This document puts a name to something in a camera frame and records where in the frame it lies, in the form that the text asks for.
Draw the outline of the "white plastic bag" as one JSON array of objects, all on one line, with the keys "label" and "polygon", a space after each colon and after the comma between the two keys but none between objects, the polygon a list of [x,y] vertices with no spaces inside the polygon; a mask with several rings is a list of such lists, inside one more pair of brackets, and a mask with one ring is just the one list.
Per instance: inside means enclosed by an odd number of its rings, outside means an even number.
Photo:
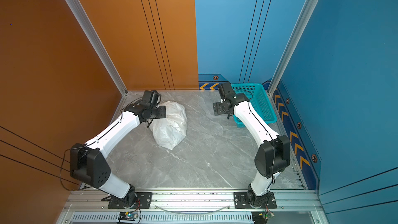
[{"label": "white plastic bag", "polygon": [[155,119],[149,128],[159,146],[173,150],[187,134],[186,109],[172,101],[162,103],[161,106],[166,108],[166,118]]}]

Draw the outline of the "teal plastic basket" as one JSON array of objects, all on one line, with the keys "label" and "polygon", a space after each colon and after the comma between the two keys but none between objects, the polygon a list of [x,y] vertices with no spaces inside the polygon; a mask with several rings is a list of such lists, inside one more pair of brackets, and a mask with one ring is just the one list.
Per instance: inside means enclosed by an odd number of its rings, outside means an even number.
[{"label": "teal plastic basket", "polygon": [[277,121],[277,117],[263,85],[247,83],[232,84],[231,86],[237,94],[243,93],[250,100],[254,110],[265,123],[269,124]]}]

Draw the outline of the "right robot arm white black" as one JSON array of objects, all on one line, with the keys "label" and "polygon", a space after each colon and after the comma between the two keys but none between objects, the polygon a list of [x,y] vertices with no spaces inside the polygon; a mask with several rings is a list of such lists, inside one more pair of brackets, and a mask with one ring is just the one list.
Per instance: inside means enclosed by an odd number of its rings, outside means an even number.
[{"label": "right robot arm white black", "polygon": [[248,204],[253,208],[269,207],[268,201],[273,198],[270,187],[290,165],[289,139],[269,127],[242,93],[215,102],[213,110],[216,116],[236,116],[253,136],[258,146],[254,158],[257,173],[248,186]]}]

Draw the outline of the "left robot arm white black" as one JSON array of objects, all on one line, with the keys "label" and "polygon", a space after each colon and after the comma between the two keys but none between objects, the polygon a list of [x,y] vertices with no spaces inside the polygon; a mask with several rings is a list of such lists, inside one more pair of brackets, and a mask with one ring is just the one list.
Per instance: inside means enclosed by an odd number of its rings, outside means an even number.
[{"label": "left robot arm white black", "polygon": [[166,107],[131,103],[100,134],[70,148],[70,176],[110,195],[117,206],[132,208],[138,200],[135,187],[116,176],[106,159],[116,145],[141,123],[164,119]]}]

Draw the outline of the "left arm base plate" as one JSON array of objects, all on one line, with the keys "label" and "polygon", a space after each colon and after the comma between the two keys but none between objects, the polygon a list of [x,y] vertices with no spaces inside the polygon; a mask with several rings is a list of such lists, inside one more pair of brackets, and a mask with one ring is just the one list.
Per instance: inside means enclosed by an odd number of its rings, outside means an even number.
[{"label": "left arm base plate", "polygon": [[152,192],[128,193],[123,199],[110,196],[108,209],[149,209],[152,196]]}]

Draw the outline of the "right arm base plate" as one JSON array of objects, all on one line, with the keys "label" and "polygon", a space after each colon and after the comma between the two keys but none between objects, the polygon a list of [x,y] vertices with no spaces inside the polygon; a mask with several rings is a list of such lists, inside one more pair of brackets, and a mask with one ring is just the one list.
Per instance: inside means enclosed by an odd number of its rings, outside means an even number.
[{"label": "right arm base plate", "polygon": [[272,192],[267,192],[265,195],[256,196],[251,191],[234,192],[234,206],[237,209],[244,208],[261,208],[261,209],[276,209],[277,203]]}]

